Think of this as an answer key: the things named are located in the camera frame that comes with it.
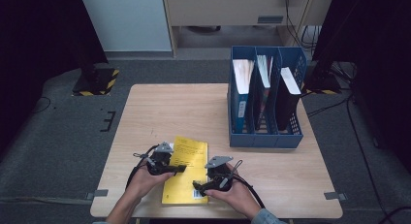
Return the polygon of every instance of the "label on organizer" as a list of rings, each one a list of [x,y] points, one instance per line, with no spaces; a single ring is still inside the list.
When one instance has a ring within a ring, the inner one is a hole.
[[[246,101],[240,101],[238,107],[238,117],[244,117]]]

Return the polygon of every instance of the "wooden table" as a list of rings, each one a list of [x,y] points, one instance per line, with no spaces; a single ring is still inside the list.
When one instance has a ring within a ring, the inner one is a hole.
[[[229,147],[227,117],[228,84],[137,84],[129,98],[112,143],[95,197],[93,216],[108,216],[124,192],[127,178],[144,153],[177,135],[208,143],[208,157],[233,156],[243,160],[239,174],[254,186],[268,210],[280,218],[339,218],[338,200],[326,200],[334,192],[330,175],[312,132],[304,107],[298,118],[304,137],[297,149]],[[210,199],[204,206],[163,206],[163,185],[142,199],[134,217],[243,218],[223,202]]]

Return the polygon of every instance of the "blue file organizer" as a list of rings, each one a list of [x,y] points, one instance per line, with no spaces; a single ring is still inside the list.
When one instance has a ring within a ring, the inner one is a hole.
[[[265,111],[265,128],[259,131],[255,130],[253,121],[252,91],[247,101],[245,114],[245,125],[242,133],[235,133],[233,126],[233,83],[235,79],[233,62],[230,67],[230,83],[227,94],[228,99],[228,117],[229,117],[229,137],[231,147],[269,147],[269,148],[297,148],[303,134],[300,128],[297,115],[294,113],[290,118],[290,123],[287,127],[288,133],[280,133],[275,121],[275,101],[280,70],[283,67],[289,67],[295,76],[298,86],[301,88],[306,71],[306,58],[302,48],[296,47],[232,47],[232,59],[255,59],[257,55],[272,56],[274,59],[272,67],[271,89],[269,100]]]

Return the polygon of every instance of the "yellow booklet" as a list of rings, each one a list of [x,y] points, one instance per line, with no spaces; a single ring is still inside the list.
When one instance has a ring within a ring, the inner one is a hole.
[[[194,189],[193,180],[203,184],[207,182],[207,143],[175,137],[174,153],[170,160],[171,166],[186,165],[184,173],[177,173],[164,184],[163,204],[185,205],[206,204],[208,197],[203,197]]]

